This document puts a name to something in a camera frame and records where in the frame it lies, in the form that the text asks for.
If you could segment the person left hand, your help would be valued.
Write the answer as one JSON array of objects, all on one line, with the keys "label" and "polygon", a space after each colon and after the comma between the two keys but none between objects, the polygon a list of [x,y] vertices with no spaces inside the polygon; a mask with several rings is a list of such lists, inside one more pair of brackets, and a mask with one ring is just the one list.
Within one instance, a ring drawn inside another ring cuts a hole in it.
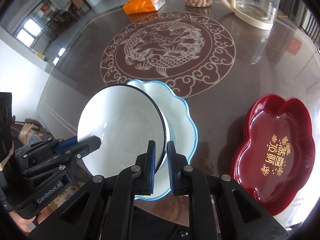
[{"label": "person left hand", "polygon": [[52,213],[52,209],[49,206],[47,206],[43,210],[41,210],[38,215],[31,219],[24,219],[20,217],[16,213],[16,211],[9,212],[9,215],[23,232],[30,233],[35,228],[35,222],[37,222],[38,224],[42,223]]}]

